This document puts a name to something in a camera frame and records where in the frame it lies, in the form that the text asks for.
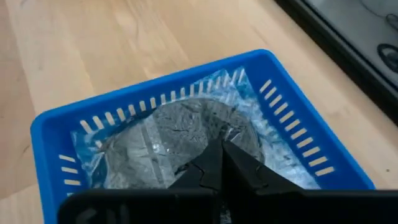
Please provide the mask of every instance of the basket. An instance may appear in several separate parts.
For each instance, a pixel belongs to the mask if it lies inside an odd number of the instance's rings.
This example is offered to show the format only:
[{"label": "basket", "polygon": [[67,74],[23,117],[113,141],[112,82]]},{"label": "basket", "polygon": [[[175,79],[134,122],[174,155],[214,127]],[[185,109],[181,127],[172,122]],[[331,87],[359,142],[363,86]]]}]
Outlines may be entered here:
[{"label": "basket", "polygon": [[155,108],[161,102],[179,99],[185,93],[197,93],[199,87],[191,84],[209,74],[242,66],[258,93],[265,118],[321,188],[374,189],[369,177],[276,57],[267,50],[255,50],[72,103],[36,117],[30,131],[45,222],[56,223],[58,207],[65,198],[88,188],[76,158],[71,130],[91,132],[102,120],[108,121],[104,126],[117,125],[126,117]]}]

